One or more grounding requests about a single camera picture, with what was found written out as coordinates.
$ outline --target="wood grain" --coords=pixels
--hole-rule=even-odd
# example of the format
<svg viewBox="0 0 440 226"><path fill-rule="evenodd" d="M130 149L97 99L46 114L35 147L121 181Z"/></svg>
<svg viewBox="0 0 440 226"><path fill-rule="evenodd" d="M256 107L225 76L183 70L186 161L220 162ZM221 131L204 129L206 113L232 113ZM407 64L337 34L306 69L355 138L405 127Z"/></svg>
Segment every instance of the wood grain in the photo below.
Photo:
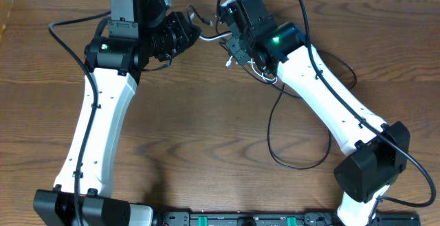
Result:
<svg viewBox="0 0 440 226"><path fill-rule="evenodd" d="M264 0L279 23L303 26L296 0ZM193 3L213 19L216 0ZM387 122L411 132L410 153L439 185L440 0L305 0L312 41L345 59L358 74L353 93ZM53 21L109 9L109 0L16 0L0 45L0 225L40 225L36 189L50 189L72 141L84 75L47 32ZM56 31L77 54L98 21ZM206 34L214 30L204 27ZM287 212L335 209L342 191L333 169L337 144L321 166L296 172L269 156L266 128L277 92L227 55L198 42L170 69L142 75L116 155L113 197L193 211ZM350 75L331 60L345 82ZM150 66L158 62L152 60ZM321 158L326 130L302 101L283 98L272 124L274 149L297 165ZM422 202L429 190L408 165L387 193ZM383 212L413 208L385 202ZM423 225L440 224L440 203L415 210Z"/></svg>

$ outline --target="green terminal block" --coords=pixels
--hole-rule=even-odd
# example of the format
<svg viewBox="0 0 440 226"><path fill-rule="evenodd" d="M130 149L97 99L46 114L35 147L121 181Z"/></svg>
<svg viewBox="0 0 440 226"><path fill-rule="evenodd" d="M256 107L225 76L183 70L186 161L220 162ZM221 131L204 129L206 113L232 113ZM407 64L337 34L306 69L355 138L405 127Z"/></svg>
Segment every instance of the green terminal block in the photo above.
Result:
<svg viewBox="0 0 440 226"><path fill-rule="evenodd" d="M287 226L296 226L296 218L294 217L287 218Z"/></svg>
<svg viewBox="0 0 440 226"><path fill-rule="evenodd" d="M199 226L208 226L208 217L199 216Z"/></svg>

